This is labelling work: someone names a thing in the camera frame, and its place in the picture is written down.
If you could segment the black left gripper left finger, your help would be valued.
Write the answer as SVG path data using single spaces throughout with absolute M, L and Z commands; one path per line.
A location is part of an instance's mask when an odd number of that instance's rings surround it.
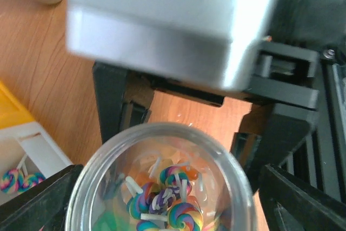
M 70 165 L 1 205 L 1 230 L 64 230 L 73 187 L 83 169 Z

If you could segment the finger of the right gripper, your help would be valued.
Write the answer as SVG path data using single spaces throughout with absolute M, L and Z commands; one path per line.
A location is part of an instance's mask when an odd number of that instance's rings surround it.
M 242 166 L 253 193 L 259 189 L 261 169 L 267 164 L 282 164 L 314 130 L 317 119 L 317 111 L 280 103 L 254 106 L 243 116 L 231 153 Z
M 147 123 L 154 90 L 146 75 L 95 62 L 92 67 L 102 142 Z

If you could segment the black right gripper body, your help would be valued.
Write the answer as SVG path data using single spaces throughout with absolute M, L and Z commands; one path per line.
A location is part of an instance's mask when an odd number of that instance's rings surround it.
M 270 41 L 259 46 L 248 85 L 235 93 L 152 77 L 158 91 L 220 107 L 226 97 L 254 104 L 284 103 L 314 110 L 317 68 L 345 64 L 345 0 L 278 0 Z

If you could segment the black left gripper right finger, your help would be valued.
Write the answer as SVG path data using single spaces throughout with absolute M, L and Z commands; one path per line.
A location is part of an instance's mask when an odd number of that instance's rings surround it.
M 261 170 L 259 198 L 270 230 L 345 230 L 345 204 L 279 167 Z

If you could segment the white plastic candy bin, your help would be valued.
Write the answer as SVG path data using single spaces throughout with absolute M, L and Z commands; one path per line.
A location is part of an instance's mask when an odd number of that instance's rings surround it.
M 1 204 L 71 164 L 39 123 L 1 123 Z

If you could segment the clear plastic jar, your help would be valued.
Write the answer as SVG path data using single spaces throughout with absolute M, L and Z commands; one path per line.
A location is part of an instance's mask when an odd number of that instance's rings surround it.
M 94 153 L 65 230 L 256 230 L 252 190 L 215 139 L 176 123 L 141 124 Z

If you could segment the orange plastic candy bin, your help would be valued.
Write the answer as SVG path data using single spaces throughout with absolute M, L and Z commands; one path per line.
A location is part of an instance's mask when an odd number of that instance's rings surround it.
M 1 129 L 14 127 L 17 125 L 35 122 L 35 118 L 30 114 L 24 105 L 11 93 L 11 91 L 1 82 Z

